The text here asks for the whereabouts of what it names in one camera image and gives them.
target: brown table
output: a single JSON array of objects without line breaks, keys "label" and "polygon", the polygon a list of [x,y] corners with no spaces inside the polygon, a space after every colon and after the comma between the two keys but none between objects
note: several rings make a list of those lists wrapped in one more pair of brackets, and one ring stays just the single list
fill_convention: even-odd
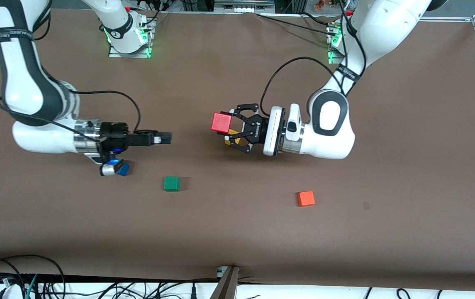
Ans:
[{"label": "brown table", "polygon": [[[355,147],[340,161],[244,155],[209,129],[214,111],[258,102],[283,62],[327,62],[324,36],[251,14],[170,15],[152,58],[112,59],[98,26],[91,11],[53,10],[42,63],[79,90],[125,91],[141,128],[172,131],[173,144],[131,148],[131,176],[101,177],[83,155],[20,149],[0,110],[0,256],[47,255],[67,274],[190,279],[236,264],[255,282],[475,289],[471,24],[420,23],[368,68],[349,96]],[[291,64],[266,106],[303,107],[328,77]],[[135,122],[116,95],[83,96],[81,112]],[[163,191],[164,176],[184,190]],[[307,190],[317,204],[299,208]]]}]

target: orange cube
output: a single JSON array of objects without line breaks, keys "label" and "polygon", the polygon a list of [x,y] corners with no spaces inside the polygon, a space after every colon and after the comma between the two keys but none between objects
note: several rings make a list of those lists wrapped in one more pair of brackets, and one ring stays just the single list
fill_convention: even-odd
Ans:
[{"label": "orange cube", "polygon": [[312,206],[315,204],[313,191],[298,192],[298,206]]}]

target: white robotic arm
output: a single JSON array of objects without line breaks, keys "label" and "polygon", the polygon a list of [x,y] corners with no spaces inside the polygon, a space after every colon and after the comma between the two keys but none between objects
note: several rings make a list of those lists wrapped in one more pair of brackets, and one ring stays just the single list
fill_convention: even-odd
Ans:
[{"label": "white robotic arm", "polygon": [[[258,105],[252,104],[241,106],[256,112],[252,117],[254,121],[249,123],[258,127],[247,124],[247,118],[240,114],[241,109],[237,109],[230,113],[216,113],[214,122],[224,119],[225,115],[239,117],[245,121],[242,133],[231,135],[224,132],[227,125],[221,125],[221,128],[212,125],[212,129],[225,135],[228,140],[245,137],[249,141],[247,147],[231,142],[233,147],[245,153],[251,151],[253,144],[260,143],[264,144],[263,153],[269,156],[283,151],[325,159],[345,158],[355,142],[346,95],[366,67],[394,50],[406,38],[430,2],[431,0],[359,1],[351,18],[351,31],[359,42],[348,34],[349,30],[346,29],[349,25],[344,19],[343,38],[347,46],[347,58],[338,66],[332,78],[309,98],[308,123],[302,121],[298,104],[291,104],[286,122],[284,108],[272,107],[269,118],[265,118],[258,115]],[[260,132],[258,138],[253,138],[257,135],[254,134],[255,131]]]},{"label": "white robotic arm", "polygon": [[[99,7],[98,0],[88,2]],[[108,25],[133,21],[123,6],[117,7],[120,0],[102,2],[99,13]],[[0,0],[0,107],[17,121],[13,137],[19,147],[40,153],[84,153],[101,165],[102,175],[112,175],[123,166],[115,155],[129,146],[171,143],[170,132],[129,131],[126,123],[78,118],[80,99],[76,90],[44,72],[32,35],[49,17],[49,6],[48,0]],[[138,27],[124,25],[123,31],[115,27],[121,36],[111,39],[114,47],[135,51],[139,43],[129,40],[129,30]]]}]

